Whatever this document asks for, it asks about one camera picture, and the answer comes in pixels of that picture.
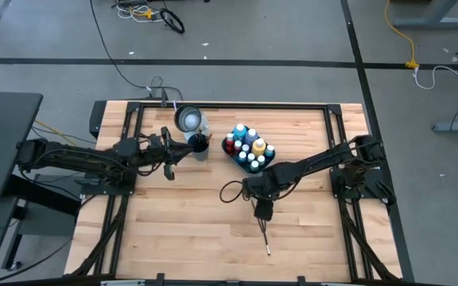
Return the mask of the grey table base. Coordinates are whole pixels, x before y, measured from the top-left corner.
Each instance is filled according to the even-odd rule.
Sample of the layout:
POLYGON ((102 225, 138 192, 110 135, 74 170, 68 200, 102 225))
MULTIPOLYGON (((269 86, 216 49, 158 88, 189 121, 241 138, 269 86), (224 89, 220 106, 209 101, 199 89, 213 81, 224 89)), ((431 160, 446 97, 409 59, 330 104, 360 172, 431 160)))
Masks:
POLYGON ((432 0, 422 17, 399 18, 393 27, 403 29, 458 29, 458 17, 448 17, 448 12, 458 0, 432 0))

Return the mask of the large yellow paint bottle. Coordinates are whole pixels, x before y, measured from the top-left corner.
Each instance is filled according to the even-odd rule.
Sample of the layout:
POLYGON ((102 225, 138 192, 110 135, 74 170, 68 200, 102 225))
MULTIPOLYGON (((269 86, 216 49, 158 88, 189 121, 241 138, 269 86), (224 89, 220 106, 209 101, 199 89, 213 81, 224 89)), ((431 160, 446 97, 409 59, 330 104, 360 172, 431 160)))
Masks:
POLYGON ((263 156, 266 150, 266 143, 262 138, 256 139, 252 145, 252 153, 256 156, 263 156))

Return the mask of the grey desk base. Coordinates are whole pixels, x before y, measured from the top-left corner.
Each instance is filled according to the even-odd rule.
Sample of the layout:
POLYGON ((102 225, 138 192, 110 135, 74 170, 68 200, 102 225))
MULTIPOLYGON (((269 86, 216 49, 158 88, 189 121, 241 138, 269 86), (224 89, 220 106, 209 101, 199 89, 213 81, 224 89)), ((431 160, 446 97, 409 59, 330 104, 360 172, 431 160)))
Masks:
POLYGON ((37 174, 33 180, 10 177, 5 193, 25 201, 14 208, 14 234, 10 239, 2 268, 8 271, 21 267, 16 259, 21 239, 25 235, 67 236, 73 232, 81 187, 76 175, 50 176, 37 174))

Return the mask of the dark teal brush cup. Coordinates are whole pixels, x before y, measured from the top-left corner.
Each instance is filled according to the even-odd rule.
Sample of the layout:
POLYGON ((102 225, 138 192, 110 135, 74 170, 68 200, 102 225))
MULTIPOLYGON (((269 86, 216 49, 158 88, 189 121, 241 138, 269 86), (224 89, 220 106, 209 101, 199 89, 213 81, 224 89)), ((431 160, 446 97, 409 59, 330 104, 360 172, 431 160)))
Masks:
POLYGON ((204 161, 204 160, 207 160, 207 158, 208 158, 209 141, 208 141, 208 136, 206 136, 206 135, 204 135, 204 136, 205 136, 205 149, 204 149, 203 152, 200 152, 200 153, 198 153, 196 151, 196 133, 193 134, 188 139, 188 144, 193 146, 192 154, 198 161, 204 161))

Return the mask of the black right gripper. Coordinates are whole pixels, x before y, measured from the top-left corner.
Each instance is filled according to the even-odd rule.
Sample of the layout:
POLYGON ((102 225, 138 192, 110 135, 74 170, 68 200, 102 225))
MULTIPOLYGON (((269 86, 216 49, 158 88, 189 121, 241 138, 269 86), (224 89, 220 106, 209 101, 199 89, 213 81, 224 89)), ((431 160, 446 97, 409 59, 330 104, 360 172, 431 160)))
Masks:
POLYGON ((264 172, 261 176, 248 177, 243 180, 243 193, 257 200, 254 216, 258 220, 258 226, 262 233, 266 234, 266 222, 273 217, 274 202, 278 200, 280 189, 275 176, 264 172))

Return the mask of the black aluminium rig frame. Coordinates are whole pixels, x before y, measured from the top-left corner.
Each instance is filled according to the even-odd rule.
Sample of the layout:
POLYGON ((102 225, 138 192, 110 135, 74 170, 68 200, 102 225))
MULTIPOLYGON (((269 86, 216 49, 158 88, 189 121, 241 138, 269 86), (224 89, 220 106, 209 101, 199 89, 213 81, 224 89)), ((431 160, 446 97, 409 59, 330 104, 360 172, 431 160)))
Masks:
POLYGON ((140 177, 126 200, 126 216, 105 250, 101 269, 111 280, 164 286, 306 286, 378 281, 378 272, 347 231, 351 217, 397 281, 413 279, 396 207, 381 199, 347 204, 332 193, 329 171, 304 178, 275 205, 266 234, 249 202, 237 194, 245 172, 221 143, 238 124, 273 145, 276 161, 296 161, 367 133, 358 104, 201 102, 213 133, 208 158, 185 157, 175 180, 162 172, 140 177))

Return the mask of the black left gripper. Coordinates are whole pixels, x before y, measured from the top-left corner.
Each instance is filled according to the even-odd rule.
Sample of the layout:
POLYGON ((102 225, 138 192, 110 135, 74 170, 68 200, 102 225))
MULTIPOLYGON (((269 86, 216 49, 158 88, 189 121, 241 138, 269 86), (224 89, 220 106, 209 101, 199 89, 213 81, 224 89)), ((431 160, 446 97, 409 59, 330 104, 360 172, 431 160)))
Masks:
POLYGON ((159 160, 153 165, 153 170, 157 171, 163 164, 164 176, 168 180, 175 179, 175 175, 172 171, 172 163, 179 163, 193 151, 192 145, 171 139, 170 132, 165 126, 161 127, 160 135, 155 135, 153 139, 153 148, 156 153, 155 157, 159 160))

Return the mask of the blue-grey plastic caddy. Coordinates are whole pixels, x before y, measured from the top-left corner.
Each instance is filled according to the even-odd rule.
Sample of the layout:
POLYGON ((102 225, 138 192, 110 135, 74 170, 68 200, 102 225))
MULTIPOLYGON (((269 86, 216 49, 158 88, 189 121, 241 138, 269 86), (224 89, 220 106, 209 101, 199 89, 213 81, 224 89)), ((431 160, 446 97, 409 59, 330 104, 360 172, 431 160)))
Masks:
MULTIPOLYGON (((226 154, 234 163, 236 163, 242 170, 244 170, 245 172, 247 172, 247 173, 249 173, 249 174, 252 174, 252 175, 258 174, 258 173, 260 173, 260 171, 263 171, 263 170, 264 170, 264 169, 274 160, 274 158, 276 157, 276 154, 277 154, 276 149, 274 148, 274 155, 273 155, 272 157, 265 157, 265 156, 263 155, 263 156, 265 157, 265 163, 259 165, 258 171, 252 172, 252 171, 250 170, 250 163, 251 163, 251 162, 248 162, 248 161, 245 162, 245 163, 239 163, 239 162, 238 162, 238 154, 239 154, 240 152, 242 152, 242 150, 241 150, 239 153, 235 153, 235 152, 234 152, 234 146, 233 146, 231 149, 228 149, 228 148, 225 146, 225 140, 226 140, 226 138, 224 138, 223 141, 222 141, 222 143, 221 143, 222 150, 225 152, 225 154, 226 154)), ((249 151, 248 153, 252 153, 252 146, 250 146, 250 151, 249 151)))

